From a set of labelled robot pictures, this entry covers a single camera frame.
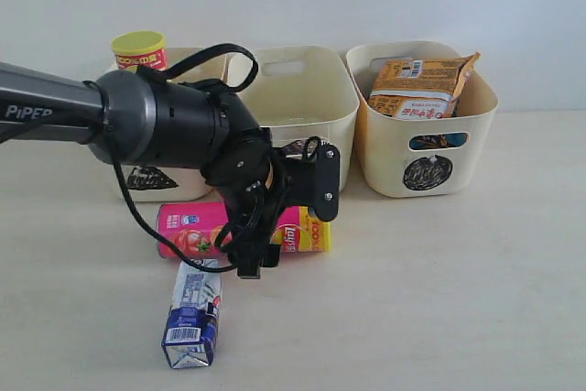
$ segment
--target yellow can lid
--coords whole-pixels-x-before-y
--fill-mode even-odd
[[[112,50],[118,55],[142,55],[164,47],[165,36],[156,31],[132,31],[112,41]]]

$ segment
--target snack box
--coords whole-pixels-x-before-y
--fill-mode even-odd
[[[223,256],[213,242],[227,222],[228,215],[220,201],[167,203],[158,212],[157,229],[186,256],[214,258]],[[284,253],[328,252],[331,248],[330,224],[310,216],[307,208],[287,208],[278,220],[273,243],[281,244]],[[160,242],[157,250],[164,258],[176,257]]]
[[[218,267],[218,260],[196,261],[203,266]],[[171,368],[213,363],[221,300],[220,274],[202,272],[181,262],[161,342]]]

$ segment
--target white table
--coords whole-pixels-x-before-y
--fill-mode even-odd
[[[354,166],[332,252],[224,276],[216,363],[182,371],[159,346],[177,264],[89,152],[8,143],[0,389],[583,389],[585,139],[586,112],[498,114],[450,196],[390,200]]]

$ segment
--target cream plastic basket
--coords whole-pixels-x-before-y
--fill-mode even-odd
[[[167,48],[168,65],[172,66],[198,50],[201,48]],[[206,78],[225,80],[226,61],[225,56],[206,61],[179,76],[174,82]],[[118,68],[114,63],[109,71],[116,69]],[[105,172],[114,193],[122,197],[112,167],[108,167]],[[141,190],[130,190],[134,201],[192,201],[211,191],[197,169],[123,166],[123,172],[131,188],[142,187]]]
[[[456,118],[397,120],[379,114],[364,99],[387,60],[460,56],[448,46],[428,41],[360,46],[347,52],[346,63],[361,101],[354,144],[374,190],[389,197],[415,197],[452,193],[470,183],[498,106],[496,95],[478,73],[464,87]],[[409,146],[414,136],[455,133],[467,135],[461,147],[413,150]],[[411,184],[413,179],[417,186]]]
[[[346,184],[353,147],[358,97],[340,56],[315,46],[253,51],[260,71],[239,95],[260,125],[269,127],[276,147],[299,148],[320,136],[341,154],[340,189]],[[228,63],[228,84],[242,81],[250,60],[238,54]]]

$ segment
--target white wall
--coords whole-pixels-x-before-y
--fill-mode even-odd
[[[481,51],[502,109],[586,108],[585,10],[586,0],[0,0],[0,60],[93,78],[111,38],[136,28],[170,46],[433,39]]]

